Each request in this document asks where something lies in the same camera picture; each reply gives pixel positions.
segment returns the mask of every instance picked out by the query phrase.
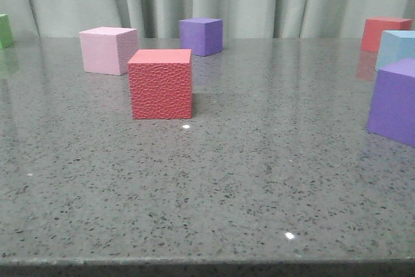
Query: purple cube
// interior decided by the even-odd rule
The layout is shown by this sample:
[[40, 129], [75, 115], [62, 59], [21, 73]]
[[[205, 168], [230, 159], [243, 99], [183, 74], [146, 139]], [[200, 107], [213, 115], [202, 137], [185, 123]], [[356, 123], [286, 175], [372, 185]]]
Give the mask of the purple cube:
[[415, 59], [379, 69], [367, 129], [415, 147]]
[[180, 21], [180, 45], [192, 54], [207, 56], [223, 50], [223, 21], [193, 18]]

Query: light blue cube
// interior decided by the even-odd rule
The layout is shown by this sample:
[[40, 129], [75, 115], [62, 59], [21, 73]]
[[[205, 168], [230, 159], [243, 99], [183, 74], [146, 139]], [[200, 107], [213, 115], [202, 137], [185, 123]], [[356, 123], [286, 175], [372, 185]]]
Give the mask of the light blue cube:
[[384, 30], [377, 54], [376, 71], [404, 58], [415, 58], [415, 30]]

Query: red cube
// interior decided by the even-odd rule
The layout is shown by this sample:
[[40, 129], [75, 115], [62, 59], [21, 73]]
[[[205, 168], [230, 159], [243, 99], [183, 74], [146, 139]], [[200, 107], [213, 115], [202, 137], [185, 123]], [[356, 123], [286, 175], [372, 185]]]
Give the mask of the red cube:
[[361, 49], [378, 52], [384, 30], [410, 30], [411, 26], [411, 19], [388, 18], [384, 16], [367, 19], [364, 24]]
[[134, 119], [189, 119], [190, 49], [140, 49], [128, 61]]

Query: table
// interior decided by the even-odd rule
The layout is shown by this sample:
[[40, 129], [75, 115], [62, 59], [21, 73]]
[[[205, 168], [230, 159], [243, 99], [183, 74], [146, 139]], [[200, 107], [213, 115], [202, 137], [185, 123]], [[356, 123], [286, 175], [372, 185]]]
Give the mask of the table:
[[359, 46], [232, 40], [193, 56], [189, 120], [133, 120], [128, 77], [85, 73], [77, 38], [0, 50], [0, 271], [330, 261], [413, 269], [415, 149], [366, 132], [375, 57]]

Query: block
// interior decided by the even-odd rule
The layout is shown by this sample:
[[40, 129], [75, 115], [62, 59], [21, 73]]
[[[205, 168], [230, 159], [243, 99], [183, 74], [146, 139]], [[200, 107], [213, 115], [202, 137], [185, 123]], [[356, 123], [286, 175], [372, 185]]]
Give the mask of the block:
[[415, 59], [379, 69], [367, 130], [415, 147]]
[[207, 56], [223, 50], [223, 21], [221, 19], [183, 19], [180, 24], [180, 47], [192, 54]]
[[12, 29], [7, 14], [0, 14], [0, 49], [10, 47], [13, 44]]
[[89, 73], [124, 75], [138, 50], [136, 29], [97, 27], [79, 32], [79, 38], [84, 70]]
[[377, 16], [367, 19], [364, 24], [362, 46], [364, 51], [378, 52], [384, 30], [410, 30], [411, 19]]
[[415, 58], [415, 30], [383, 31], [376, 70], [404, 58]]
[[140, 49], [128, 61], [134, 119], [189, 119], [192, 107], [190, 49]]

